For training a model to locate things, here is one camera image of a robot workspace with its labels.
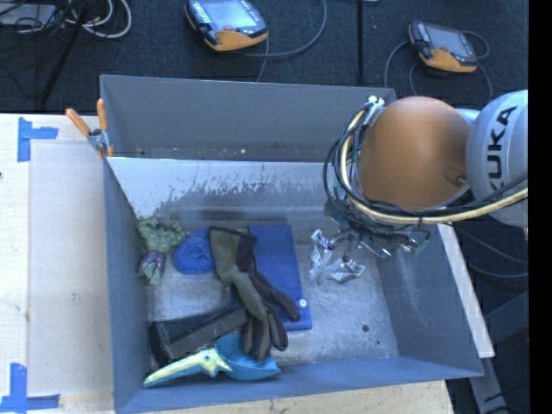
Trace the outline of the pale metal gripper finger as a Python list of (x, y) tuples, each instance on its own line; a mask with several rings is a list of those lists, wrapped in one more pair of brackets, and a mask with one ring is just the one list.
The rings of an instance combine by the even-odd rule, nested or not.
[(350, 280), (358, 279), (365, 270), (365, 265), (345, 254), (324, 267), (320, 279), (330, 279), (338, 284), (344, 284)]
[(323, 270), (329, 265), (329, 260), (335, 249), (335, 242), (323, 235), (322, 230), (316, 229), (310, 236), (310, 270), (309, 279), (318, 279)]

